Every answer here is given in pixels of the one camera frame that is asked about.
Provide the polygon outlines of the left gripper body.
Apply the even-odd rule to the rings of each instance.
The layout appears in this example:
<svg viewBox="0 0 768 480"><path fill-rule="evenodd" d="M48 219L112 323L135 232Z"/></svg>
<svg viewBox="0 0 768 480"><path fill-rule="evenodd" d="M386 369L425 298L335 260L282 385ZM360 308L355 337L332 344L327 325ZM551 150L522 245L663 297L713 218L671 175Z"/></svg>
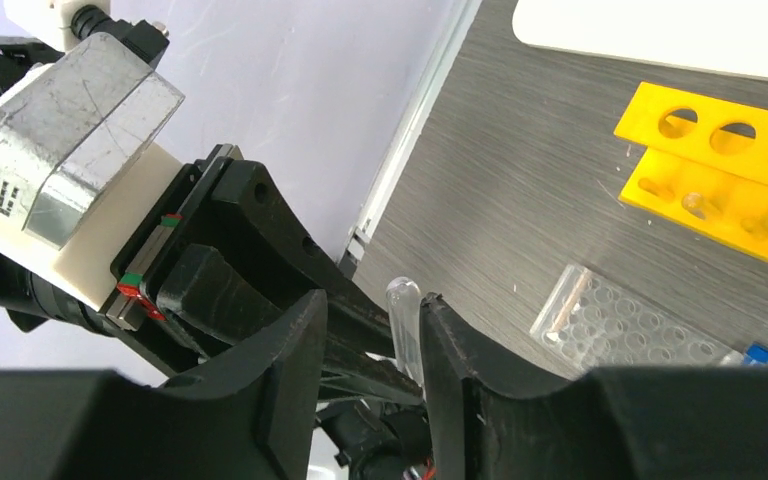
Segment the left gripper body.
<svg viewBox="0 0 768 480"><path fill-rule="evenodd" d="M99 310L0 253L0 307L23 332L47 321L115 337L168 376L195 367L226 349L160 304L159 291L190 243L220 239L215 220L201 220L215 185L243 154L220 144L187 164L111 261L114 287Z"/></svg>

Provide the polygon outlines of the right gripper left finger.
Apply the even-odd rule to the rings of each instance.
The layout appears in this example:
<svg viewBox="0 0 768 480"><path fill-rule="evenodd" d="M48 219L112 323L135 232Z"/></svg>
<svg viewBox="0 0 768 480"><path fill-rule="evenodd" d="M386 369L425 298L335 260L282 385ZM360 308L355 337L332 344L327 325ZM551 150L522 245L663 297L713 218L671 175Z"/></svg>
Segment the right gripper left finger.
<svg viewBox="0 0 768 480"><path fill-rule="evenodd" d="M0 479L303 479L327 333L321 290L173 378L0 371Z"/></svg>

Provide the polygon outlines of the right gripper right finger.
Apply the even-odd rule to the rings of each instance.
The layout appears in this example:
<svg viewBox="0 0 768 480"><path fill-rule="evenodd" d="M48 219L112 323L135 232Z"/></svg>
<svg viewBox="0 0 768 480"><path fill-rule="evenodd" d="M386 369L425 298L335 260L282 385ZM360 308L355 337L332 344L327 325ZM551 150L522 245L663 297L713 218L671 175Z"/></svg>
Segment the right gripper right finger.
<svg viewBox="0 0 768 480"><path fill-rule="evenodd" d="M420 307L440 479L768 479L768 366L598 367L568 380Z"/></svg>

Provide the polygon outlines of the clear glass test tube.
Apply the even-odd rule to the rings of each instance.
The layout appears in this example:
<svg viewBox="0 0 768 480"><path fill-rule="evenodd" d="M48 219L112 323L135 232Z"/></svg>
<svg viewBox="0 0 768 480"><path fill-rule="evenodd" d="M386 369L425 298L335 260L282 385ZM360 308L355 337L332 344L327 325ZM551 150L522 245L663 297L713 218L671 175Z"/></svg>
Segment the clear glass test tube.
<svg viewBox="0 0 768 480"><path fill-rule="evenodd" d="M423 388L421 290L410 278L397 277L389 283L386 299L397 368Z"/></svg>
<svg viewBox="0 0 768 480"><path fill-rule="evenodd" d="M699 192L689 192L681 200L682 208L690 215L702 220L710 216L710 205L707 199Z"/></svg>

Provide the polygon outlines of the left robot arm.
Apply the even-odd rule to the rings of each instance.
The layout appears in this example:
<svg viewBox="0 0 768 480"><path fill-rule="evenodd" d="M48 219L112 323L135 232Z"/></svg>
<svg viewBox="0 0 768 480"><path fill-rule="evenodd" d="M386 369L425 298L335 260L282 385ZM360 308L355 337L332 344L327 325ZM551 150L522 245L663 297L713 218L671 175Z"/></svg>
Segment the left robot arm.
<svg viewBox="0 0 768 480"><path fill-rule="evenodd" d="M0 307L166 377L0 371L0 479L301 479L316 429L352 478L430 455L385 312L231 144L156 144L182 102L142 52L0 41Z"/></svg>

